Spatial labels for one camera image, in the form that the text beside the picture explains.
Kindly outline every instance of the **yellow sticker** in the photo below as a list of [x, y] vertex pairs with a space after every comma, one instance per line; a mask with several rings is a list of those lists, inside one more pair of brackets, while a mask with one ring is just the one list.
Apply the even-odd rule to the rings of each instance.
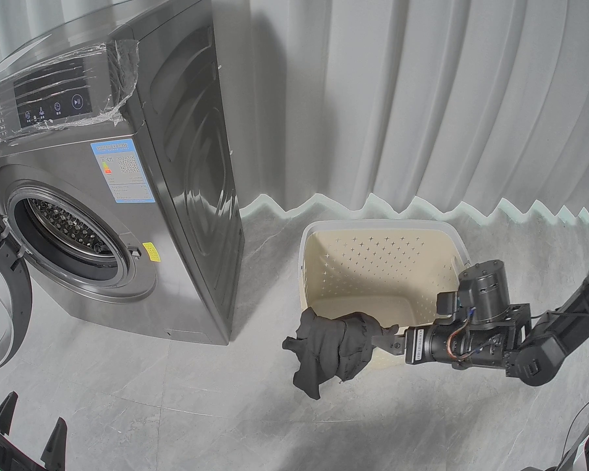
[[148, 253], [148, 257], [151, 259], [151, 262], [161, 262], [159, 253], [157, 253], [157, 249], [152, 242], [143, 242], [142, 245], [144, 248], [146, 248], [146, 252]]

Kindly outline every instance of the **control panel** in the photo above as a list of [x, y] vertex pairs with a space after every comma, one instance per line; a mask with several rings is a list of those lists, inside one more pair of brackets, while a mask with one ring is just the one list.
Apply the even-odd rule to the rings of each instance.
[[13, 84], [20, 127], [92, 112], [83, 58], [48, 65]]
[[0, 139], [95, 118], [117, 102], [108, 54], [46, 61], [0, 82]]

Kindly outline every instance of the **plastic wrap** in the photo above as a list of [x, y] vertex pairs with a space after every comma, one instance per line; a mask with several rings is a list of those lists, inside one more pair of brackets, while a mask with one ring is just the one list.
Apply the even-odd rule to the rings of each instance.
[[137, 84], [136, 40], [97, 43], [0, 79], [0, 143], [48, 130], [123, 120]]

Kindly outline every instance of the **gray floor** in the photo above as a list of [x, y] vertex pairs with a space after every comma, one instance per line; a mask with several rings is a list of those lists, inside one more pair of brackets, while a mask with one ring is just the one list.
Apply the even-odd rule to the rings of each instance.
[[[234, 340], [228, 347], [142, 337], [68, 316], [34, 287], [31, 327], [0, 369], [0, 402], [17, 391], [11, 437], [39, 457], [57, 417], [68, 423], [66, 471], [517, 471], [560, 458], [566, 430], [589, 399], [589, 341], [557, 378], [530, 388], [501, 371], [447, 365], [364, 370], [333, 379], [321, 400], [291, 384], [281, 349], [299, 320], [296, 271], [304, 228], [346, 210], [313, 203], [285, 217], [247, 212]], [[396, 216], [372, 200], [351, 216]], [[413, 204], [402, 217], [432, 218]], [[507, 266], [510, 296], [540, 313], [569, 297], [589, 269], [589, 219], [522, 223], [498, 210], [483, 225], [449, 219], [472, 260]], [[589, 416], [583, 413], [581, 423]]]

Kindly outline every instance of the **orange wire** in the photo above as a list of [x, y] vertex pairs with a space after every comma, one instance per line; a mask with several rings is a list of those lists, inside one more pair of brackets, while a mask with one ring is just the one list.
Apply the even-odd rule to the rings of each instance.
[[454, 333], [452, 333], [448, 338], [447, 338], [447, 355], [452, 358], [452, 359], [456, 359], [456, 360], [463, 360], [468, 358], [469, 356], [471, 356], [470, 352], [467, 352], [466, 354], [463, 354], [462, 356], [456, 356], [453, 352], [452, 352], [452, 340], [454, 339], [454, 337], [459, 334], [461, 331], [463, 331], [467, 325], [469, 325], [469, 321], [471, 320], [471, 316], [473, 315], [473, 312], [471, 312], [471, 314], [469, 314], [469, 316], [467, 317], [467, 319], [465, 320], [465, 323], [463, 324], [463, 326], [461, 326], [460, 328], [458, 328], [458, 330], [456, 330]]

